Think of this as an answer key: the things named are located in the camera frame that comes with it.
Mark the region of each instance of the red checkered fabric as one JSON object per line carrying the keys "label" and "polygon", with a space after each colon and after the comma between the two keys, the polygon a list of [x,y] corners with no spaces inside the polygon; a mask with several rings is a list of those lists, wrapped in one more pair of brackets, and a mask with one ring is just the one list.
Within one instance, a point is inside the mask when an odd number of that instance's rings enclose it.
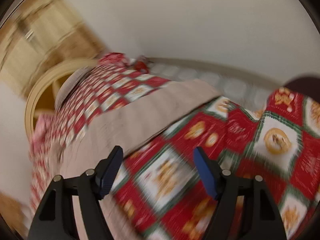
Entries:
{"label": "red checkered fabric", "polygon": [[[56,113],[43,154],[37,156],[45,156],[52,141],[69,145],[83,137],[94,116],[122,107],[167,82],[126,68],[122,54],[105,56]],[[225,97],[216,98],[126,158],[112,193],[145,238],[200,239],[216,206],[192,160],[193,149],[202,146],[211,159],[237,176],[261,175],[279,206],[287,237],[294,237],[320,198],[317,111],[320,114],[320,105],[311,98],[284,88],[269,97],[264,111],[256,113]],[[33,174],[33,208],[49,183],[41,161]],[[235,225],[240,210],[239,200]]]}

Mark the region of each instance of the white wall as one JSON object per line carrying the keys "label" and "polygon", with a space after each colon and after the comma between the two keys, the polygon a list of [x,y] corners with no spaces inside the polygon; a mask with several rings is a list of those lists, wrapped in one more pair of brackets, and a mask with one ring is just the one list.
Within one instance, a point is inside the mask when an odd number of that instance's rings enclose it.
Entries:
{"label": "white wall", "polygon": [[298,0],[69,1],[131,56],[227,64],[279,82],[320,72],[320,35]]}
{"label": "white wall", "polygon": [[25,107],[25,101],[0,82],[0,191],[29,205],[31,163]]}

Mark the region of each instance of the blue gripper pad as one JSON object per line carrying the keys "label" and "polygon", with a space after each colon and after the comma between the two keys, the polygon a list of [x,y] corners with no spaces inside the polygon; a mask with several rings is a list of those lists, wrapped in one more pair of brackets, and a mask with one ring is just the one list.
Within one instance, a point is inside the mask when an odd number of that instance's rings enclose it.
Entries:
{"label": "blue gripper pad", "polygon": [[211,196],[213,199],[216,199],[218,196],[217,190],[216,190],[216,181],[214,179],[214,176],[212,172],[210,171],[209,164],[209,158],[206,156],[203,156],[201,154],[201,151],[204,153],[201,147],[197,147],[193,150],[193,161],[198,169],[200,178],[202,180],[202,183],[204,185],[204,188],[209,196]]}

